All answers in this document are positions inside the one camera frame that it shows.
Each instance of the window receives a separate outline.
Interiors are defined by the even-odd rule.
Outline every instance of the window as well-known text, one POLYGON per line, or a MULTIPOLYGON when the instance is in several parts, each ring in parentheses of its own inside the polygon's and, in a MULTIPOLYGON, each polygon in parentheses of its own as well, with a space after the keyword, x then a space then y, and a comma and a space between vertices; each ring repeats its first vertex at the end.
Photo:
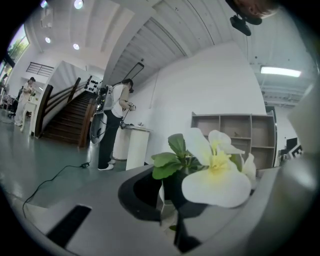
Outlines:
POLYGON ((12 68, 28 45, 29 41, 26 36, 25 26, 22 25, 11 40, 6 55, 0 64, 0 79, 4 74, 10 75, 12 68))

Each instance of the white cylinder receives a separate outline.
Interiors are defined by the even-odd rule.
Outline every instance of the white cylinder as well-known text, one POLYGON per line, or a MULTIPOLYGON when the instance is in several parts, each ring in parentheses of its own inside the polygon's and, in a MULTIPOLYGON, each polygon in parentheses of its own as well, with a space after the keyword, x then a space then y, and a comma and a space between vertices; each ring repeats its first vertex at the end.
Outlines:
POLYGON ((119 128, 113 146, 113 158, 124 161, 128 158, 131 130, 119 128))

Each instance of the yellow flower center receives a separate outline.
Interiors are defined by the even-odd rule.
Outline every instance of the yellow flower center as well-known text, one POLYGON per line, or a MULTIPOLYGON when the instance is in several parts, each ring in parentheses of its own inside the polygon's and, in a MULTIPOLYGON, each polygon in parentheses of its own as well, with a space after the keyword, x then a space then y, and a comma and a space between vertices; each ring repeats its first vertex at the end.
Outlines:
POLYGON ((213 174, 228 171, 230 155, 225 154, 223 151, 218 152, 216 155, 212 156, 209 170, 213 174))
POLYGON ((211 148, 212 148, 212 151, 213 151, 213 155, 217 154, 217 147, 221 142, 222 142, 221 140, 214 140, 212 142, 211 148))

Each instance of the woman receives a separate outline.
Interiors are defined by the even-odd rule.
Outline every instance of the woman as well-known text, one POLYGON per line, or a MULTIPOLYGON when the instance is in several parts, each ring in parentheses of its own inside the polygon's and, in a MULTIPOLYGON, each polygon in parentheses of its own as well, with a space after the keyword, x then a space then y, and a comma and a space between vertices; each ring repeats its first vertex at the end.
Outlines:
POLYGON ((23 118, 23 113, 24 113, 24 109, 25 109, 25 105, 27 104, 30 94, 32 92, 32 84, 35 82, 36 80, 31 77, 28 82, 26 82, 23 86, 22 89, 22 94, 20 95, 19 98, 19 102, 18 102, 18 107, 16 109, 15 112, 15 120, 14 120, 14 124, 16 126, 22 126, 22 118, 23 118))
POLYGON ((111 110, 104 113, 107 116, 105 134, 100 142, 98 170, 112 170, 115 160, 111 159, 111 152, 114 148, 117 131, 123 118, 123 109, 134 111, 136 106, 129 105, 129 93, 133 92, 132 86, 134 82, 131 79, 125 79, 121 83, 113 87, 113 102, 115 102, 111 110))

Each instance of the wooden staircase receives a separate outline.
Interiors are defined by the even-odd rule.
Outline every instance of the wooden staircase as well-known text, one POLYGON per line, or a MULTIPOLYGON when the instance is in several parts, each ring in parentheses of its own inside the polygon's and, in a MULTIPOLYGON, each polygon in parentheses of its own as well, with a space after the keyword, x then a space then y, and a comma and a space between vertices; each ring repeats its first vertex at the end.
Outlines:
POLYGON ((45 127, 42 137, 69 144, 79 144, 84 119, 91 99, 97 95, 85 91, 69 102, 45 127))

